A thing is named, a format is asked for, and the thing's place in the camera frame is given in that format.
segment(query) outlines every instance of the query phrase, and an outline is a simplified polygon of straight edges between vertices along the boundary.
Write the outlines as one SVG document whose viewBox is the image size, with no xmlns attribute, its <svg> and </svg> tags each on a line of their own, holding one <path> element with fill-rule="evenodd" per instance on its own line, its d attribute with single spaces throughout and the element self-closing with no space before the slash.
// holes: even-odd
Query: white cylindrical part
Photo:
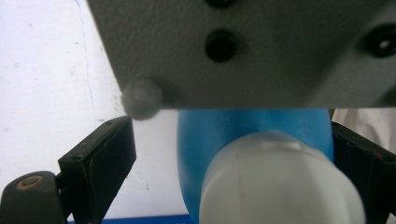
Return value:
<svg viewBox="0 0 396 224">
<path fill-rule="evenodd" d="M 200 223 L 363 224 L 359 193 L 320 151 L 283 133 L 235 140 L 206 170 Z"/>
</svg>

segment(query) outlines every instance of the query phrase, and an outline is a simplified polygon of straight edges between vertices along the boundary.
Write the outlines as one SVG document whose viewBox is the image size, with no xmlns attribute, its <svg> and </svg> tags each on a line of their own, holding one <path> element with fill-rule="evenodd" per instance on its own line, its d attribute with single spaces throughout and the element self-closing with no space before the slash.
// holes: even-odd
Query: white wall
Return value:
<svg viewBox="0 0 396 224">
<path fill-rule="evenodd" d="M 108 119 L 120 91 L 84 1 L 0 2 L 0 190 L 57 160 Z M 176 111 L 135 122 L 137 162 L 106 217 L 186 214 Z"/>
</svg>

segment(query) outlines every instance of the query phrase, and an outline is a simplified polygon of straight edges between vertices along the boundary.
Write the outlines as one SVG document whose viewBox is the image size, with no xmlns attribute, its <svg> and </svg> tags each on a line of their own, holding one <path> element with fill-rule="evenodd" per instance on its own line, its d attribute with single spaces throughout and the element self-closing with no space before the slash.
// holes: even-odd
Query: blue container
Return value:
<svg viewBox="0 0 396 224">
<path fill-rule="evenodd" d="M 333 161 L 332 127 L 326 109 L 180 110 L 177 165 L 184 202 L 195 223 L 205 171 L 213 157 L 249 133 L 281 131 L 322 151 Z"/>
</svg>

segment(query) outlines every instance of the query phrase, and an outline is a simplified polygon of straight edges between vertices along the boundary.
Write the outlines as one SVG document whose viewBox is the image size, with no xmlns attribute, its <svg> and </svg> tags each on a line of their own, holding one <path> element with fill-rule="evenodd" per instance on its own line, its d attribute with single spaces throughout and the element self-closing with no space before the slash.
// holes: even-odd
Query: black screw hole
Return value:
<svg viewBox="0 0 396 224">
<path fill-rule="evenodd" d="M 385 24 L 375 28 L 365 39 L 366 47 L 377 58 L 396 53 L 396 24 Z"/>
<path fill-rule="evenodd" d="M 226 8 L 235 2 L 235 0 L 206 0 L 206 2 L 215 8 Z"/>
<path fill-rule="evenodd" d="M 235 37 L 226 30 L 214 31 L 206 39 L 205 51 L 206 56 L 216 63 L 230 61 L 236 53 Z"/>
</svg>

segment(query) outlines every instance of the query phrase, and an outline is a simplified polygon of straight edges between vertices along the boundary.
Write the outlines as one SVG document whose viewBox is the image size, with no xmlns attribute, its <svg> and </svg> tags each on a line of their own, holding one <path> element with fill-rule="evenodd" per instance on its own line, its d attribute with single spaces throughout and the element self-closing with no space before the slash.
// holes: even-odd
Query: grey plastic part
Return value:
<svg viewBox="0 0 396 224">
<path fill-rule="evenodd" d="M 125 87 L 121 99 L 133 119 L 151 119 L 163 106 L 163 91 L 150 80 L 137 80 Z"/>
<path fill-rule="evenodd" d="M 396 57 L 362 44 L 396 23 L 394 0 L 241 0 L 218 10 L 204 0 L 88 0 L 123 91 L 150 79 L 167 108 L 396 105 Z M 238 51 L 227 63 L 205 40 L 227 29 Z"/>
</svg>

